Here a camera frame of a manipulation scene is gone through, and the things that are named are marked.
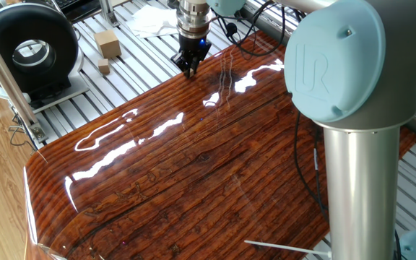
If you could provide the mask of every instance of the ur logo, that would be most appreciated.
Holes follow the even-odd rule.
[[[297,45],[295,90],[323,100],[329,94],[324,84],[328,67],[328,59],[319,47]]]

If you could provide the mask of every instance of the metal pole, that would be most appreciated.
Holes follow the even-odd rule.
[[[17,110],[20,118],[25,124],[34,132],[36,138],[42,139],[45,137],[35,114],[24,98],[22,91],[15,82],[9,68],[4,62],[0,54],[0,85],[6,91],[7,96],[11,100],[13,106]]]
[[[332,259],[392,259],[399,127],[324,136]]]
[[[100,8],[102,11],[100,15],[112,26],[117,27],[120,25],[120,22],[115,17],[115,13],[113,12],[113,5],[111,0],[99,0]]]

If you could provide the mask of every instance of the black ring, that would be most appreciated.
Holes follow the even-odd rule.
[[[27,40],[49,44],[55,53],[50,68],[27,73],[16,67],[13,53]],[[15,4],[0,11],[0,54],[21,91],[30,94],[59,79],[65,81],[77,59],[78,42],[72,25],[56,10],[40,4]]]

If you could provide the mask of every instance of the cardboard box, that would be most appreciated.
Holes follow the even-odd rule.
[[[111,59],[121,55],[120,42],[113,30],[106,30],[94,34],[97,48],[104,59]]]
[[[99,60],[97,63],[99,66],[100,73],[106,75],[110,73],[110,65],[108,64],[108,58],[104,58],[102,60]]]

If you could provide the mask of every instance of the tabletop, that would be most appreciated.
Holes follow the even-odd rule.
[[[243,45],[254,43],[256,52],[276,44],[262,32]],[[179,74],[34,154],[28,258],[35,249],[65,259],[301,259],[243,242],[312,248],[329,232],[295,169],[284,53],[231,46],[195,77]],[[302,119],[298,162],[314,191],[315,130]],[[416,135],[401,136],[403,155]],[[321,136],[318,153],[326,198]]]

